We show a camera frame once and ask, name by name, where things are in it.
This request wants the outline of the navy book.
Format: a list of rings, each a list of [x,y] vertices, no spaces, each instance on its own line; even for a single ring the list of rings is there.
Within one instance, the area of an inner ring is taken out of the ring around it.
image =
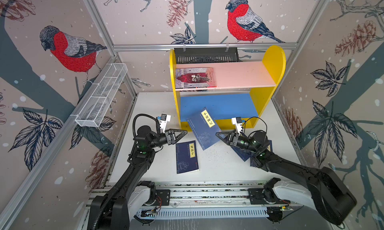
[[[231,148],[243,161],[247,161],[251,157],[251,154],[246,150],[234,146]]]
[[[267,150],[270,151],[270,152],[273,152],[273,144],[272,144],[272,141],[269,140],[269,145],[267,147]],[[250,166],[251,167],[258,167],[257,165],[257,162],[256,162],[256,158],[255,157],[252,157],[251,160],[250,160]]]
[[[176,144],[177,174],[199,171],[196,142],[182,142]]]
[[[206,107],[187,117],[187,123],[203,150],[207,150],[220,141],[216,133],[221,132],[221,129]]]

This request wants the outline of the red illustrated book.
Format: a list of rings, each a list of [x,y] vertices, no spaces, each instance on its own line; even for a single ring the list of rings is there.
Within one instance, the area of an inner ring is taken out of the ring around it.
[[[210,88],[216,86],[215,73],[211,67],[176,69],[176,89]]]

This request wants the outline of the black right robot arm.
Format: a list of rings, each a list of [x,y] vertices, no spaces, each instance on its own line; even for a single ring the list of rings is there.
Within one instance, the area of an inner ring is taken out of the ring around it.
[[[325,220],[340,225],[357,205],[357,200],[336,173],[328,168],[308,167],[286,160],[271,152],[263,130],[247,137],[235,131],[217,132],[216,136],[231,147],[250,153],[257,168],[278,174],[295,187],[275,183],[272,191],[279,200],[290,200],[316,210]]]

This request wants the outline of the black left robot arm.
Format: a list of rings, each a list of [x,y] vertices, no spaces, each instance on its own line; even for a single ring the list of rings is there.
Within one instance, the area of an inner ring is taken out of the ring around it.
[[[94,198],[90,208],[89,230],[127,230],[137,211],[144,204],[156,201],[156,186],[142,181],[142,176],[154,162],[156,147],[175,145],[186,130],[166,129],[170,116],[155,118],[138,114],[133,119],[133,147],[129,154],[127,170],[118,182],[104,195]]]

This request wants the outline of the yellow shelf with coloured boards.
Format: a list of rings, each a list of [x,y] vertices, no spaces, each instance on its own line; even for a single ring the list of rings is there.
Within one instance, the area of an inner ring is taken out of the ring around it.
[[[215,87],[177,89],[177,71],[191,68],[211,68]],[[170,75],[178,125],[190,130],[187,118],[207,108],[221,129],[234,129],[233,117],[241,117],[246,127],[253,128],[281,82],[286,69],[282,47],[273,45],[262,61],[178,64],[174,50],[170,51]]]

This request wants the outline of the black perforated tray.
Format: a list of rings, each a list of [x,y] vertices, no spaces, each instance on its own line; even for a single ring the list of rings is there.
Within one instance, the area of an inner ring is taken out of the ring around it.
[[[234,48],[186,48],[175,49],[178,64],[239,62],[239,54]]]

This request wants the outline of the aluminium top crossbar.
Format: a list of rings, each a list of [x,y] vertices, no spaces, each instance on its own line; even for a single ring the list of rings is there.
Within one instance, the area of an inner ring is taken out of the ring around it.
[[[183,50],[192,48],[237,48],[238,50],[267,50],[271,46],[280,46],[284,50],[295,50],[298,43],[224,43],[224,44],[139,44],[139,45],[114,45],[115,52],[135,51],[169,51],[181,48]]]

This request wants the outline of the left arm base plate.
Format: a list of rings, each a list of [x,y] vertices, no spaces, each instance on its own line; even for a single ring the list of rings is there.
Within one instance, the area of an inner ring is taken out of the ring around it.
[[[156,190],[156,196],[153,200],[149,200],[147,203],[144,203],[143,206],[148,207],[159,207],[159,206],[169,206],[171,198],[170,190]]]

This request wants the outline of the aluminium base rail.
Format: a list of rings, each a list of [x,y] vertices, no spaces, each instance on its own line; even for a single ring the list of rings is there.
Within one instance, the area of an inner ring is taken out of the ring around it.
[[[295,187],[292,181],[245,182],[157,182],[156,190],[170,190],[169,206],[142,206],[135,218],[144,222],[154,220],[211,219],[211,218],[254,218],[271,217],[293,211],[294,207],[304,206],[290,201],[288,205],[251,205],[248,189],[264,188],[272,190],[275,183]]]

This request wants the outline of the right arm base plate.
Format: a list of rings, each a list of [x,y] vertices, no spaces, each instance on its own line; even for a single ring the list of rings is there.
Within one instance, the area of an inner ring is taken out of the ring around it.
[[[270,189],[248,189],[251,205],[288,205],[290,201],[283,201]]]

